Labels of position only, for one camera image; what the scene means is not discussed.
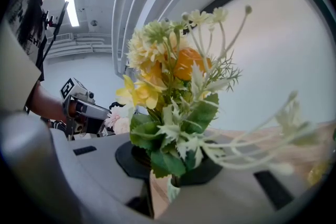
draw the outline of person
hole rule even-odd
[[[64,122],[62,122],[62,121],[54,121],[54,122],[52,122],[51,127],[55,128],[55,129],[58,129],[58,130],[61,130],[62,132],[65,132],[66,129],[67,129],[66,124]]]
[[[28,54],[30,60],[36,66],[41,66],[41,76],[36,82],[26,106],[42,117],[66,122],[62,101],[51,96],[40,84],[44,80],[43,65],[40,64],[43,59],[44,46],[47,42],[42,3],[43,0],[10,0],[5,16],[19,44]],[[74,101],[70,104],[69,114],[70,116],[76,114],[76,103]]]
[[[46,125],[48,126],[48,128],[53,128],[53,125],[52,125],[52,122],[50,119],[47,119],[47,118],[44,118],[44,117],[41,117],[40,118],[43,122],[46,123]]]

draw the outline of black t-shirt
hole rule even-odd
[[[6,17],[14,35],[30,60],[41,65],[46,36],[42,21],[42,0],[10,0]],[[43,65],[40,81],[44,80]]]

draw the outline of hand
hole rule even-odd
[[[69,104],[69,115],[72,118],[75,118],[76,114],[77,114],[77,112],[76,112],[76,105],[77,105],[76,101],[74,101],[74,100],[70,101],[70,104]]]

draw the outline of green leaf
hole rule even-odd
[[[164,177],[168,174],[182,176],[186,172],[182,160],[168,153],[153,151],[151,162],[156,177]]]
[[[203,84],[203,74],[200,70],[200,67],[194,62],[191,77],[191,92],[193,96],[197,96],[198,92]]]
[[[162,125],[158,127],[160,128],[158,134],[165,134],[165,137],[171,140],[176,140],[181,132],[178,125]]]
[[[152,122],[152,118],[149,115],[145,114],[135,114],[132,117],[131,124],[130,124],[130,130],[132,131],[137,126],[146,123],[146,122]]]
[[[162,134],[158,133],[158,125],[161,123],[158,121],[146,122],[135,127],[132,131],[132,135],[138,135],[145,140],[158,139]]]
[[[206,87],[206,90],[210,92],[216,92],[216,91],[222,90],[229,83],[230,83],[230,79],[220,79],[217,81],[213,81],[209,83],[209,85]]]
[[[138,146],[140,148],[144,148],[149,151],[156,150],[160,146],[157,143],[157,140],[145,140],[142,137],[135,134],[130,134],[130,139],[133,145]]]
[[[198,146],[198,139],[196,137],[189,139],[188,141],[178,140],[177,151],[181,158],[184,160],[188,151],[196,151]]]
[[[155,110],[147,109],[147,111],[148,111],[148,114],[152,117],[152,121],[162,122],[161,117],[159,116],[159,114]]]
[[[189,115],[187,118],[189,122],[183,122],[181,128],[182,131],[185,131],[188,134],[201,134],[209,126],[218,111],[218,94],[211,94],[207,96],[204,101],[205,102],[199,102],[194,111]]]
[[[170,174],[168,170],[162,168],[154,162],[152,162],[152,170],[156,178],[165,177]]]
[[[187,171],[191,171],[195,167],[195,164],[196,164],[195,154],[196,154],[196,151],[188,151],[186,153],[184,164],[185,164]]]
[[[162,109],[163,114],[163,122],[164,124],[172,125],[173,124],[173,112],[172,112],[172,106],[168,105],[165,108]]]
[[[170,138],[165,137],[162,141],[160,150],[164,153],[169,152],[170,150],[176,147],[176,143],[172,141]]]

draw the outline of fluorescent light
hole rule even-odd
[[[67,11],[68,11],[68,15],[69,15],[69,19],[70,19],[72,27],[79,26],[75,1],[74,0],[65,0],[65,1],[69,2]]]

